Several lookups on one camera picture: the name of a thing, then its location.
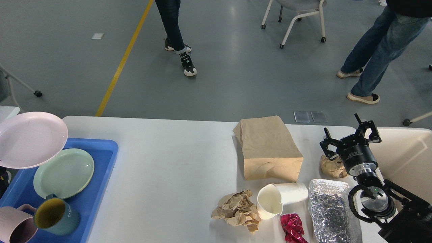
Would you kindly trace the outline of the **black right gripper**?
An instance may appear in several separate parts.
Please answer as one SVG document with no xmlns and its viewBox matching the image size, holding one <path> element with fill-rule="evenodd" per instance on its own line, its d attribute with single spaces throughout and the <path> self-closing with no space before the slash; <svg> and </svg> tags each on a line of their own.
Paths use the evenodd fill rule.
<svg viewBox="0 0 432 243">
<path fill-rule="evenodd" d="M 340 156 L 347 173 L 351 176 L 358 176 L 362 174 L 362 169 L 366 169 L 367 172 L 375 172 L 378 168 L 369 144 L 381 143 L 382 139 L 372 120 L 361 121 L 357 113 L 354 116 L 358 122 L 354 135 L 336 140 L 331 137 L 329 130 L 324 128 L 325 137 L 320 142 L 320 146 L 329 160 L 335 160 Z M 336 151 L 329 150 L 329 145 L 334 146 Z"/>
</svg>

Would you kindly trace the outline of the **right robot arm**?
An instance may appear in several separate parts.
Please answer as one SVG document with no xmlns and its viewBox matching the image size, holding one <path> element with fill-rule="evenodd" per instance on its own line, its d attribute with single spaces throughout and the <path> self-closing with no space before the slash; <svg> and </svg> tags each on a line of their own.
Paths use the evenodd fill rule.
<svg viewBox="0 0 432 243">
<path fill-rule="evenodd" d="M 320 142 L 331 161 L 341 158 L 347 173 L 357 181 L 349 192 L 350 210 L 358 219 L 376 223 L 378 234 L 389 243 L 430 243 L 432 207 L 426 200 L 390 180 L 380 180 L 378 163 L 369 145 L 382 141 L 372 120 L 361 121 L 354 134 L 333 139 L 327 128 Z"/>
</svg>

